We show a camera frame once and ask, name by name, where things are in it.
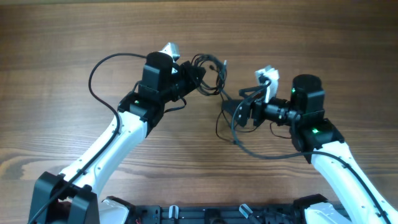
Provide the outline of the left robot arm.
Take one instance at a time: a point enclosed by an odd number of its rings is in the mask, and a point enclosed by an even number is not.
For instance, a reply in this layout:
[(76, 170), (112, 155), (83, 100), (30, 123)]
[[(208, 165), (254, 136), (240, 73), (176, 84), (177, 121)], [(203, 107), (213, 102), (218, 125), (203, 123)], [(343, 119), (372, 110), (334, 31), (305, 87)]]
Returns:
[(112, 108), (112, 122), (76, 161), (35, 182), (29, 223), (134, 223), (134, 205), (99, 196), (124, 158), (157, 126), (165, 104), (183, 100), (197, 89), (206, 70), (189, 61), (177, 64), (166, 50), (145, 56), (142, 78)]

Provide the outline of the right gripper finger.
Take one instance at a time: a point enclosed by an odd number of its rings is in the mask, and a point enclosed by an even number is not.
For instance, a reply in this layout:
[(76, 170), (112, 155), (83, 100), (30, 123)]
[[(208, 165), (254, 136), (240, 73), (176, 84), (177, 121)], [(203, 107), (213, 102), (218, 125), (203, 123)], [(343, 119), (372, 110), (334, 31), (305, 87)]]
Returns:
[(236, 109), (240, 110), (242, 102), (243, 100), (226, 100), (222, 102), (221, 109), (224, 113), (228, 113), (231, 117), (233, 117)]
[(243, 98), (249, 98), (257, 95), (258, 93), (261, 93), (264, 91), (263, 86), (253, 86), (249, 88), (243, 88), (239, 90), (239, 96), (242, 96)]

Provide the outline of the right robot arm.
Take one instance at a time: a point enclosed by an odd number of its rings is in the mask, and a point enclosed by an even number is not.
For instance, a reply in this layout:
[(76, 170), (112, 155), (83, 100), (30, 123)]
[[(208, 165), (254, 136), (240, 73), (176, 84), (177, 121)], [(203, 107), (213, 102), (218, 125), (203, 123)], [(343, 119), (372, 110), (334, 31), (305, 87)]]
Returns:
[(252, 157), (279, 160), (280, 156), (260, 155), (245, 148), (234, 128), (245, 126), (249, 119), (255, 127), (265, 120), (286, 125), (296, 149), (289, 157), (303, 156), (321, 173), (352, 223), (397, 223), (397, 210), (369, 181), (343, 135), (324, 117), (325, 91), (320, 78), (309, 74), (296, 76), (289, 100), (278, 99), (271, 92), (275, 79), (263, 76), (259, 82), (258, 86), (239, 91), (242, 100), (227, 100), (222, 104), (231, 114), (234, 143)]

